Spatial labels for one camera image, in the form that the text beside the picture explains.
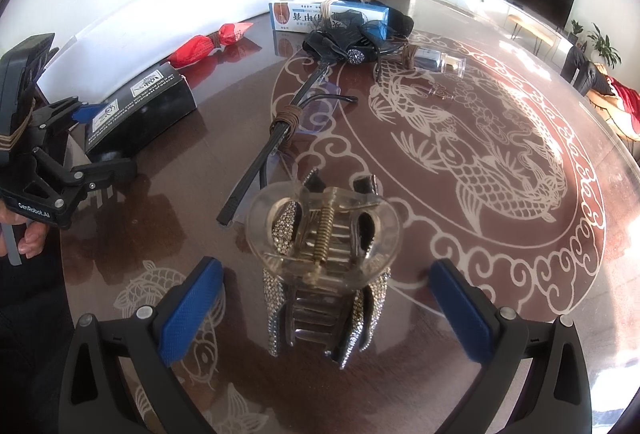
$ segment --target blue gripper pad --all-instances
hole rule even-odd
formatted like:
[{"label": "blue gripper pad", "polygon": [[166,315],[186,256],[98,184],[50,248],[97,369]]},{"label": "blue gripper pad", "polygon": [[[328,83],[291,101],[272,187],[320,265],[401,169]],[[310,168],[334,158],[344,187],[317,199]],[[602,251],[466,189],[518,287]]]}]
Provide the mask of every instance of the blue gripper pad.
[{"label": "blue gripper pad", "polygon": [[82,105],[77,109],[72,118],[78,123],[90,124],[98,113],[107,106],[106,103],[95,103],[93,105]]},{"label": "blue gripper pad", "polygon": [[480,364],[490,361],[494,354],[491,328],[443,261],[431,266],[429,286],[466,356]]},{"label": "blue gripper pad", "polygon": [[200,324],[220,293],[222,277],[220,261],[210,260],[164,323],[158,341],[158,354],[167,367],[187,354]]}]

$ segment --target metal spring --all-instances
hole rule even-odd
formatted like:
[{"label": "metal spring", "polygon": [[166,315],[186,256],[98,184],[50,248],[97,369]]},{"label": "metal spring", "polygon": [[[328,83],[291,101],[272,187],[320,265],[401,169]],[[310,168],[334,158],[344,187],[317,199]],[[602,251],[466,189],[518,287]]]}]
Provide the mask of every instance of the metal spring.
[{"label": "metal spring", "polygon": [[320,220],[318,222],[318,232],[314,244],[314,261],[316,264],[326,262],[329,256],[329,243],[334,229],[335,210],[333,207],[322,207],[320,210]]}]

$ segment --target brown twine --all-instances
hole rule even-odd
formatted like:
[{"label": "brown twine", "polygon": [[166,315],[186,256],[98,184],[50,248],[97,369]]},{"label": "brown twine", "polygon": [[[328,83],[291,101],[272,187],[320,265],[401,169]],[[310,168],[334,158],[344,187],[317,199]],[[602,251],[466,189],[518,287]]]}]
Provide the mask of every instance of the brown twine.
[{"label": "brown twine", "polygon": [[402,48],[401,62],[402,67],[408,70],[414,70],[415,68],[415,54],[420,49],[420,46],[415,44],[407,44]]},{"label": "brown twine", "polygon": [[273,119],[273,122],[271,122],[271,126],[269,127],[269,132],[273,132],[278,121],[284,121],[284,123],[289,125],[289,130],[285,134],[282,145],[289,147],[291,140],[293,139],[293,135],[296,133],[298,125],[300,125],[300,116],[302,116],[302,109],[300,107],[297,105],[286,105],[276,114],[276,117]]},{"label": "brown twine", "polygon": [[[420,46],[416,46],[415,44],[405,44],[402,47],[402,51],[400,51],[400,60],[399,62],[402,64],[407,70],[415,69],[415,55],[420,49]],[[398,55],[394,54],[394,59],[398,60]],[[380,58],[378,58],[378,63],[373,68],[373,79],[376,81],[380,81]]]},{"label": "brown twine", "polygon": [[211,33],[210,35],[207,35],[210,39],[211,42],[213,42],[213,47],[215,49],[221,48],[222,44],[220,44],[220,32],[216,31],[215,33]]},{"label": "brown twine", "polygon": [[323,0],[320,3],[320,16],[323,19],[331,18],[331,4],[336,2],[336,0]]},{"label": "brown twine", "polygon": [[29,114],[24,119],[22,123],[20,123],[20,127],[18,127],[11,136],[4,136],[0,134],[0,151],[9,152],[14,147],[14,145],[18,142],[24,130],[27,128],[27,125],[31,121],[31,115],[33,114],[33,109],[36,106],[36,100],[31,101],[31,109],[29,110]]}]

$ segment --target human hand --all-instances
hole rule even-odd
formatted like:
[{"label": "human hand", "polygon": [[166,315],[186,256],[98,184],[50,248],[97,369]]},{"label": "human hand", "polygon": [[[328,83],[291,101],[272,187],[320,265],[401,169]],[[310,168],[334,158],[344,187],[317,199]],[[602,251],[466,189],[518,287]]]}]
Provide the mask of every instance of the human hand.
[{"label": "human hand", "polygon": [[[8,210],[4,202],[0,201],[0,223],[24,224],[27,218]],[[18,252],[27,259],[35,257],[42,252],[44,241],[47,238],[49,226],[43,223],[31,223],[24,232],[24,237],[18,242]],[[4,237],[0,237],[0,257],[6,255],[6,243]]]}]

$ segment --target finger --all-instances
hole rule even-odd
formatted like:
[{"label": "finger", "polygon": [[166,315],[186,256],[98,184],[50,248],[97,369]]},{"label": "finger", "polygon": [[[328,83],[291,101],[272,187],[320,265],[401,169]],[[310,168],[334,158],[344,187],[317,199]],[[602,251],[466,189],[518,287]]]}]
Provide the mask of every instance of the finger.
[{"label": "finger", "polygon": [[31,223],[24,232],[27,244],[35,244],[46,237],[49,226],[44,223]]},{"label": "finger", "polygon": [[7,224],[23,224],[27,222],[27,218],[17,213],[7,210],[3,202],[0,202],[0,223]]},{"label": "finger", "polygon": [[43,248],[44,239],[35,244],[26,244],[24,242],[24,239],[20,239],[20,242],[18,243],[18,252],[21,255],[24,255],[27,259],[30,259],[31,257],[35,257],[36,255],[42,253]]}]

